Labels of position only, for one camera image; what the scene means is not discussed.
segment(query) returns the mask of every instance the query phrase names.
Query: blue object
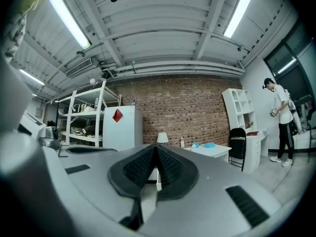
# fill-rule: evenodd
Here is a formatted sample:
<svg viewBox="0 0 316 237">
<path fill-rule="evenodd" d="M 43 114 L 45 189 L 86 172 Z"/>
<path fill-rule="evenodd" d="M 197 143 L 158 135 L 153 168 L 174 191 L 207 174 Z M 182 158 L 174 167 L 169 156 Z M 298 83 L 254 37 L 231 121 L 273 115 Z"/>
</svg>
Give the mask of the blue object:
<svg viewBox="0 0 316 237">
<path fill-rule="evenodd" d="M 198 148 L 198 143 L 197 143 L 197 142 L 193 142 L 193 143 L 192 143 L 192 148 Z"/>
<path fill-rule="evenodd" d="M 203 145 L 205 148 L 215 148 L 215 144 L 213 142 L 206 143 Z"/>
</svg>

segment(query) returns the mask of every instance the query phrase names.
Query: white t-shirt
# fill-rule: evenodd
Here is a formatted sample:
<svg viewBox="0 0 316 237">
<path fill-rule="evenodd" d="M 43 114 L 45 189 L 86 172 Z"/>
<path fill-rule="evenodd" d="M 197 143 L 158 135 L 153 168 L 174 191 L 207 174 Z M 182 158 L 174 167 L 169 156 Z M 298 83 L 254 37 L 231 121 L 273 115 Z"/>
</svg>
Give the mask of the white t-shirt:
<svg viewBox="0 0 316 237">
<path fill-rule="evenodd" d="M 282 104 L 282 101 L 288 101 L 289 98 L 286 96 L 285 91 L 281 85 L 275 85 L 275 105 L 276 108 L 279 108 Z M 278 113 L 278 122 L 280 124 L 287 124 L 293 120 L 293 115 L 288 106 Z"/>
</svg>

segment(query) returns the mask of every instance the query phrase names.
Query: brick wall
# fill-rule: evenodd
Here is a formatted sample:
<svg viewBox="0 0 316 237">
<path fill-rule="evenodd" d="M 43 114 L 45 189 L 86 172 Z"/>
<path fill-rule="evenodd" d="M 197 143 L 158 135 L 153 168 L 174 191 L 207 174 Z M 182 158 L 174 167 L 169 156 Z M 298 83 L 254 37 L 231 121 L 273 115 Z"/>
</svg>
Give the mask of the brick wall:
<svg viewBox="0 0 316 237">
<path fill-rule="evenodd" d="M 156 143 L 159 132 L 166 132 L 169 145 L 185 146 L 214 142 L 227 145 L 229 122 L 221 93 L 241 88 L 238 80 L 217 77 L 188 78 L 168 76 L 113 82 L 108 87 L 122 94 L 123 105 L 136 100 L 143 115 L 144 143 Z"/>
</svg>

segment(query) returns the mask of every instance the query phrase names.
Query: table lamp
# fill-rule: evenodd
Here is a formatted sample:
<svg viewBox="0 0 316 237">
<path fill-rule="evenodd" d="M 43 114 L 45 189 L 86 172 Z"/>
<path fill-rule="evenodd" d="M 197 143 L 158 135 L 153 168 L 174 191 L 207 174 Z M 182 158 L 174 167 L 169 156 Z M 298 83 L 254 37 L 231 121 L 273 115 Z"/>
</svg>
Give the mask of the table lamp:
<svg viewBox="0 0 316 237">
<path fill-rule="evenodd" d="M 167 143 L 169 140 L 168 140 L 168 136 L 167 136 L 167 133 L 165 132 L 160 132 L 158 134 L 158 139 L 157 139 L 157 142 L 158 143 Z"/>
</svg>

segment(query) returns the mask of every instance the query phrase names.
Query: black cap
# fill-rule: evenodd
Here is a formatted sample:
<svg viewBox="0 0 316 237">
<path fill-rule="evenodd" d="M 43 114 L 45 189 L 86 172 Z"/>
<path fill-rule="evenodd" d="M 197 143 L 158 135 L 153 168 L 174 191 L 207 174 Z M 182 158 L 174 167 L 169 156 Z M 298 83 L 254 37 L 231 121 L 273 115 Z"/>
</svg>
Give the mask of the black cap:
<svg viewBox="0 0 316 237">
<path fill-rule="evenodd" d="M 263 88 L 266 88 L 267 87 L 267 84 L 269 84 L 270 82 L 272 83 L 275 83 L 274 81 L 272 81 L 271 78 L 265 78 L 265 81 L 264 81 L 264 85 L 263 85 Z"/>
</svg>

